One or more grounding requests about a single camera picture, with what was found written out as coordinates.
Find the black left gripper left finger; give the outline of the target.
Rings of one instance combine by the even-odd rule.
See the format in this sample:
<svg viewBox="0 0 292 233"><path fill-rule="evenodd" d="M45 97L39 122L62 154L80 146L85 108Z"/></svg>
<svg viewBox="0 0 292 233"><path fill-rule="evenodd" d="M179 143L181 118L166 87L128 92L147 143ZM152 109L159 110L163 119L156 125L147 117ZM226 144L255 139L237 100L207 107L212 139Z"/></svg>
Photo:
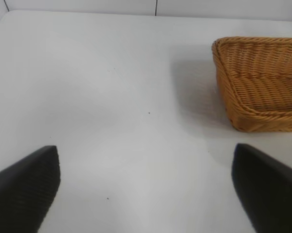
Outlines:
<svg viewBox="0 0 292 233"><path fill-rule="evenodd" d="M0 233L36 233L61 182L56 146L44 146L0 171Z"/></svg>

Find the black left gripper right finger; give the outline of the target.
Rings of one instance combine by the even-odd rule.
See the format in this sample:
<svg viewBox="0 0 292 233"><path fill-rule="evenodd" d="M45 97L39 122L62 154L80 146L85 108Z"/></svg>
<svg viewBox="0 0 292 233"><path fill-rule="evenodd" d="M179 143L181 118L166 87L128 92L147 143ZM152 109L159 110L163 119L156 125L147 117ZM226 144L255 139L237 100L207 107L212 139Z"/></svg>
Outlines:
<svg viewBox="0 0 292 233"><path fill-rule="evenodd" d="M237 144L231 177L258 233L292 233L292 168L248 144Z"/></svg>

